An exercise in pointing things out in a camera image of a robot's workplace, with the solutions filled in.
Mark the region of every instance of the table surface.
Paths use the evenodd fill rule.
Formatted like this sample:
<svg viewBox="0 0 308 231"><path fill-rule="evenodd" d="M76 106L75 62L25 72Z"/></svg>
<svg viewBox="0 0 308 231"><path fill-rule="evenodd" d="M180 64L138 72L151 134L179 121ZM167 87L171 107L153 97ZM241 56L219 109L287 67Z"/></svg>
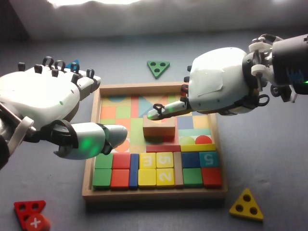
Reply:
<svg viewBox="0 0 308 231"><path fill-rule="evenodd" d="M12 44L0 48L0 76L30 68L44 56L93 68L103 84L182 81L195 57L221 47L248 51L263 32L155 35L91 41ZM304 34L280 32L280 37ZM155 80L148 60L169 61ZM269 85L264 93L270 95ZM93 95L84 99L73 123L88 122ZM223 208L156 208L90 211L81 197L85 161L65 160L52 152L56 145L22 143L0 172L0 229L20 230L13 204L45 200L43 214L52 231L204 231L307 230L308 135L307 97L283 103L271 96L266 107L237 116L217 115L229 191ZM228 210L244 188L250 188L265 217L263 224L229 216Z"/></svg>

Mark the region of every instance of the yellow triangle block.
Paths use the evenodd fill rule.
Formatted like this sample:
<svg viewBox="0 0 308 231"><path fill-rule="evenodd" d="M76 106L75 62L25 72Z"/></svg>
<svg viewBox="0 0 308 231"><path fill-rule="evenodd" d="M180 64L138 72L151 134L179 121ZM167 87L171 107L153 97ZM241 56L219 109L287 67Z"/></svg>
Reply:
<svg viewBox="0 0 308 231"><path fill-rule="evenodd" d="M263 221L263 214L249 189L243 191L229 212L235 217Z"/></svg>

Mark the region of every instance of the green triangle block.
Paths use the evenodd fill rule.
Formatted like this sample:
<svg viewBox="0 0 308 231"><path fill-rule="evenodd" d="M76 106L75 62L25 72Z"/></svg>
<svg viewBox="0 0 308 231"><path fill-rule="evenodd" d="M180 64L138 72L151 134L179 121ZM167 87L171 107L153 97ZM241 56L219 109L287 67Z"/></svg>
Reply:
<svg viewBox="0 0 308 231"><path fill-rule="evenodd" d="M156 79L170 67L170 62L147 61L146 63Z"/></svg>

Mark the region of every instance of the white plus sign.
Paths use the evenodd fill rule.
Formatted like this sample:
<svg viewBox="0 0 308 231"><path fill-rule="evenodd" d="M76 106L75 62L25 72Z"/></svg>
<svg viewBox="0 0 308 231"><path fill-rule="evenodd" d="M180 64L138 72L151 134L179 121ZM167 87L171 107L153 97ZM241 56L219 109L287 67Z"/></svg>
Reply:
<svg viewBox="0 0 308 231"><path fill-rule="evenodd" d="M40 220L37 220L37 218L34 218L34 221L30 223L30 225L34 225L34 228L37 228L39 223L40 223Z"/></svg>

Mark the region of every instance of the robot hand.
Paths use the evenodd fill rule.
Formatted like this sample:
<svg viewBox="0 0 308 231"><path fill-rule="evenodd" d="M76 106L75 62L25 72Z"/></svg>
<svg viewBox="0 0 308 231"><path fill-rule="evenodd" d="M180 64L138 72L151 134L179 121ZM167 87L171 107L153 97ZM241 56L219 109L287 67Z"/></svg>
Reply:
<svg viewBox="0 0 308 231"><path fill-rule="evenodd" d="M184 78L189 85L181 87L186 96L165 106L155 104L148 118L160 120L191 111L247 113L268 104L269 96L259 94L268 82L272 95L284 102L294 103L297 94L308 94L308 35L283 40L264 34L253 40L249 51L228 47L197 57L187 68L190 76Z"/></svg>
<svg viewBox="0 0 308 231"><path fill-rule="evenodd" d="M0 77L0 169L22 141L47 140L59 145L54 153L62 158L87 159L109 154L126 139L120 125L69 123L101 78L76 63L67 69L65 62L53 62L47 56L28 70L19 63L18 72Z"/></svg>

